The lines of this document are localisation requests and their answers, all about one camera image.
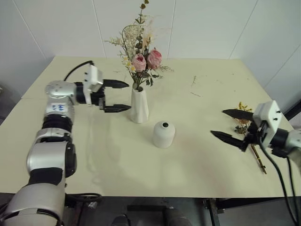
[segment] table surface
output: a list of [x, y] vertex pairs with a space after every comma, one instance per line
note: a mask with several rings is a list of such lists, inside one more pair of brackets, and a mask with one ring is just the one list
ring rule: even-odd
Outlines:
[[[15, 193], [27, 184], [26, 156], [41, 128], [48, 82], [62, 80], [85, 57], [55, 57], [0, 126], [0, 192]], [[131, 84], [118, 59], [92, 58], [104, 78]], [[231, 133], [236, 122], [221, 113], [239, 101], [253, 109], [270, 100], [240, 60], [165, 60], [174, 69], [146, 87], [149, 120], [135, 124], [129, 111], [104, 113], [96, 106], [75, 106], [72, 128], [78, 168], [67, 179], [67, 193], [97, 192], [106, 196], [164, 197], [275, 197], [283, 196], [275, 169], [256, 147], [267, 175], [251, 150], [245, 153], [215, 138], [210, 130]], [[82, 81], [81, 68], [69, 81]], [[130, 105], [131, 88], [106, 89], [107, 104]], [[176, 127], [173, 144], [160, 149], [152, 144], [154, 125], [168, 120]], [[281, 127], [291, 130], [286, 119]], [[287, 191], [286, 160], [279, 165]], [[300, 176], [293, 164], [297, 194]]]

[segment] small white vase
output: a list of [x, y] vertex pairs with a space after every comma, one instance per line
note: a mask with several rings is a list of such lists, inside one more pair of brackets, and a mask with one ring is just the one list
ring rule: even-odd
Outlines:
[[132, 89], [132, 108], [130, 112], [131, 120], [135, 123], [144, 123], [149, 118], [149, 108], [147, 106], [146, 92]]

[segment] wall tile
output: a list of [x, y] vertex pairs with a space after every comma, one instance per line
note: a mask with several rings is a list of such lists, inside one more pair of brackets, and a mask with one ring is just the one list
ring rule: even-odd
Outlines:
[[[164, 58], [167, 57], [174, 1], [150, 0], [143, 11], [145, 15], [154, 16], [151, 26], [156, 38], [154, 46]], [[125, 26], [132, 24], [140, 13], [139, 6], [142, 2], [141, 0], [110, 0], [104, 4], [103, 0], [94, 0], [103, 40], [119, 36], [119, 32]], [[104, 42], [104, 48], [107, 57], [117, 57], [120, 50], [120, 47], [115, 47], [107, 42]]]
[[92, 1], [15, 1], [46, 57], [105, 57]]
[[290, 124], [294, 129], [301, 130], [301, 112], [290, 120]]
[[0, 1], [0, 108], [11, 109], [49, 62], [13, 1]]
[[269, 96], [277, 101], [283, 112], [301, 100], [300, 50], [301, 47], [295, 51], [265, 88]]
[[256, 0], [178, 0], [169, 58], [228, 58]]
[[300, 0], [259, 0], [231, 58], [266, 86], [300, 44]]

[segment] pink rose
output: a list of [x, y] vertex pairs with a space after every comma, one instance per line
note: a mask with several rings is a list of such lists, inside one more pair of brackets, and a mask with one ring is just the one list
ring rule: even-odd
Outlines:
[[136, 68], [137, 72], [142, 72], [146, 67], [144, 56], [141, 53], [136, 54], [132, 60], [132, 64]]
[[160, 54], [160, 52], [157, 51], [156, 49], [153, 49], [149, 53], [149, 56], [147, 57], [147, 63], [149, 68], [157, 69], [160, 66], [161, 60], [162, 60], [162, 55]]

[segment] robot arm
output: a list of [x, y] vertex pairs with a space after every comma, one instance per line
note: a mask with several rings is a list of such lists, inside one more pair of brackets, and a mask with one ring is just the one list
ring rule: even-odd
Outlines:
[[262, 143], [263, 147], [271, 147], [272, 154], [286, 158], [289, 157], [296, 163], [301, 173], [301, 131], [286, 131], [279, 129], [282, 118], [281, 111], [275, 101], [259, 104], [254, 113], [237, 109], [223, 111], [225, 114], [251, 121], [248, 133], [244, 140], [233, 138], [230, 134], [219, 131], [211, 133], [227, 144], [238, 147], [243, 152], [249, 144]]
[[71, 129], [74, 106], [97, 105], [105, 112], [120, 112], [127, 105], [105, 105], [104, 89], [128, 87], [116, 80], [103, 80], [90, 65], [84, 82], [53, 81], [46, 87], [48, 102], [42, 129], [27, 156], [29, 182], [15, 194], [0, 222], [4, 226], [59, 226], [65, 200], [65, 179], [76, 171], [75, 146]]

